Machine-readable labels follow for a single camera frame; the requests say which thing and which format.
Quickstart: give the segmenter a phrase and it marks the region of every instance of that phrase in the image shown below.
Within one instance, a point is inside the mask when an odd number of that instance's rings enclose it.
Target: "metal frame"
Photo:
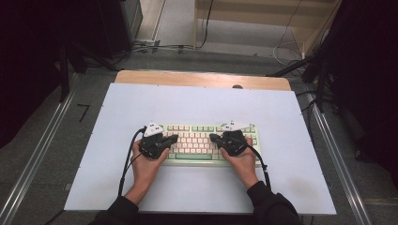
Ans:
[[[308,85],[305,85],[305,87],[308,91],[311,90]],[[312,100],[314,100],[314,95],[308,95],[308,99],[311,102]],[[331,160],[333,161],[336,172],[339,175],[340,181],[342,182],[345,195],[348,199],[349,204],[351,205],[357,223],[360,225],[371,225],[372,221],[369,218],[369,215],[366,211],[357,187],[351,177],[351,174],[344,163],[344,159],[340,153],[339,146],[337,145],[333,135],[331,134],[325,115],[321,113],[319,109],[315,106],[314,116],[317,124],[319,125],[322,136],[325,139],[326,146],[331,156]]]
[[[79,75],[74,73],[72,77],[71,91],[69,92],[66,100],[63,103],[58,104],[58,107],[56,108],[49,125],[46,127],[43,135],[41,136],[40,141],[38,142],[38,145],[32,154],[32,157],[29,159],[23,170],[23,173],[10,191],[6,203],[3,205],[3,208],[0,212],[0,224],[11,224],[11,221],[14,219],[14,216],[21,202],[23,201],[23,197],[29,189],[32,180],[38,171],[38,167],[40,166],[41,161],[44,159],[53,137],[68,110],[69,104],[73,99],[76,86],[78,85],[79,81]]]

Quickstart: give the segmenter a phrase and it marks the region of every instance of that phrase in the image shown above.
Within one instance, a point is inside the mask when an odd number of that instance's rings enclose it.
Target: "mechanical keyboard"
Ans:
[[[163,136],[178,135],[177,143],[172,144],[168,158],[162,165],[180,166],[229,166],[221,155],[217,144],[209,138],[210,133],[222,135],[221,126],[215,125],[170,125],[162,124]],[[260,143],[256,126],[242,129],[243,135],[253,139],[253,148],[260,153]],[[261,163],[256,158],[256,167]]]

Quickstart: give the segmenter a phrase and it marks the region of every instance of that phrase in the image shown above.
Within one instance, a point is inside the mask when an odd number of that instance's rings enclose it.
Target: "white board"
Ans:
[[[66,210],[105,210],[115,200],[133,134],[148,122],[257,125],[274,192],[300,214],[336,214],[296,96],[291,91],[112,83],[76,174]],[[257,176],[264,180],[260,168]],[[124,191],[132,185],[127,173]],[[161,166],[140,210],[250,214],[232,168]]]

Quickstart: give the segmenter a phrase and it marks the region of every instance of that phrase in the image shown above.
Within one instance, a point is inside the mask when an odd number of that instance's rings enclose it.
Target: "black sleeve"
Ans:
[[[135,224],[138,206],[123,196],[117,197],[107,211],[101,211],[89,225]]]
[[[247,191],[254,206],[258,224],[296,225],[301,224],[295,207],[282,194],[274,194],[259,181]]]

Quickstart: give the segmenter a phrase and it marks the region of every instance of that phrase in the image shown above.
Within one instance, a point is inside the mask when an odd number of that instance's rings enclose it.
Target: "person's right hand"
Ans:
[[[253,146],[253,140],[246,138],[248,145]],[[239,156],[230,157],[225,149],[220,148],[223,158],[231,163],[237,177],[243,185],[249,189],[258,182],[255,174],[255,154],[250,148],[246,148]]]

